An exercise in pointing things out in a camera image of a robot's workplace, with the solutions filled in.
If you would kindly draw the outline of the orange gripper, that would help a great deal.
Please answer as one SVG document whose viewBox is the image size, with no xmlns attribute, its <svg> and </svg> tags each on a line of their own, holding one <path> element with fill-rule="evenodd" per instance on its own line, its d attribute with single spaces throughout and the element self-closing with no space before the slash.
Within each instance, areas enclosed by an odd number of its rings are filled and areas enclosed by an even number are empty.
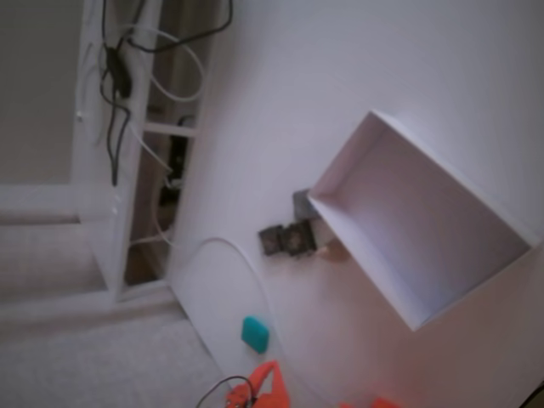
<svg viewBox="0 0 544 408">
<path fill-rule="evenodd" d="M 264 380 L 272 376 L 271 388 L 268 393 L 258 392 L 262 387 Z M 252 372 L 250 379 L 242 378 L 242 383 L 236 385 L 226 396 L 225 407 L 227 408 L 289 408 L 290 396 L 281 374 L 279 363 L 275 360 L 266 361 L 259 365 Z"/>
</svg>

